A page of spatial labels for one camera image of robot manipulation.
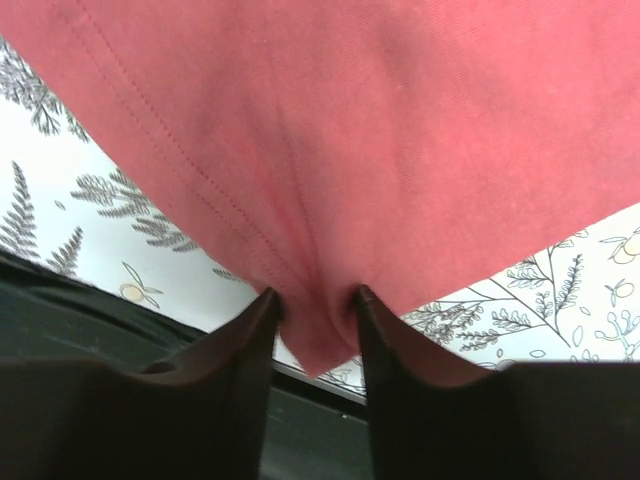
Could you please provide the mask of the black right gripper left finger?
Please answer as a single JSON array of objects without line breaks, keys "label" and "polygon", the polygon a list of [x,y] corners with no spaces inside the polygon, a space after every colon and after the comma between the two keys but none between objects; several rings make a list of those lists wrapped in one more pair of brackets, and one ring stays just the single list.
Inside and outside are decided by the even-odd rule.
[{"label": "black right gripper left finger", "polygon": [[139,373],[94,359],[1,365],[5,479],[255,479],[280,302]]}]

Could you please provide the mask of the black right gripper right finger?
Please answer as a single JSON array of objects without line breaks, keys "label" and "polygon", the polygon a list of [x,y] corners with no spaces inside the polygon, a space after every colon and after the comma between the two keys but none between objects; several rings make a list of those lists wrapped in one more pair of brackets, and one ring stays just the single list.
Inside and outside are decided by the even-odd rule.
[{"label": "black right gripper right finger", "polygon": [[379,479],[635,479],[639,368],[477,366],[396,317],[367,287],[357,310]]}]

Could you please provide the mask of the dusty pink t shirt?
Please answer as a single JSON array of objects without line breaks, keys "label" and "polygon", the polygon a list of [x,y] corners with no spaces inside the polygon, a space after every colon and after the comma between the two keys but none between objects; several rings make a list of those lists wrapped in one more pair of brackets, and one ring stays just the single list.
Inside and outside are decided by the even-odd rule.
[{"label": "dusty pink t shirt", "polygon": [[310,376],[639,200],[635,1],[5,1],[1,33]]}]

